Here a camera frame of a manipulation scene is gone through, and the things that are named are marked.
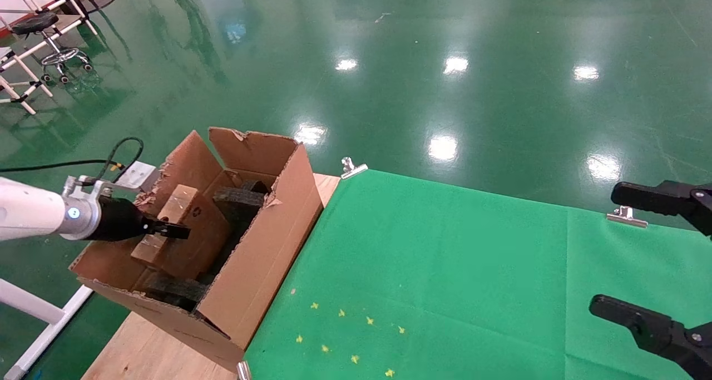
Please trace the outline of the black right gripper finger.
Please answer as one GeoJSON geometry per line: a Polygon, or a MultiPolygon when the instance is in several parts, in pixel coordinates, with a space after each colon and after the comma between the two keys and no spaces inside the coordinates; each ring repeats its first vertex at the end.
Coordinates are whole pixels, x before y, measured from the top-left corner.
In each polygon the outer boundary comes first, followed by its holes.
{"type": "Polygon", "coordinates": [[[668,315],[607,295],[595,295],[589,311],[628,329],[639,349],[672,361],[692,379],[711,379],[711,322],[687,328],[668,315]]]}
{"type": "Polygon", "coordinates": [[[681,216],[702,235],[711,236],[711,184],[665,180],[657,186],[619,182],[611,200],[617,205],[666,216],[681,216]]]}

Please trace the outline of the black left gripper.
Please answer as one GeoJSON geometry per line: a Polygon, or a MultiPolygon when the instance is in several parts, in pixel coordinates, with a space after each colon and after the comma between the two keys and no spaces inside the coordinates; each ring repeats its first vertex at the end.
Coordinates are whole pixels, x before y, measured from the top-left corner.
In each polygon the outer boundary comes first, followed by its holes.
{"type": "Polygon", "coordinates": [[[99,198],[100,218],[91,240],[120,241],[139,235],[165,236],[187,240],[191,229],[163,220],[150,219],[132,201],[124,198],[99,198]]]}

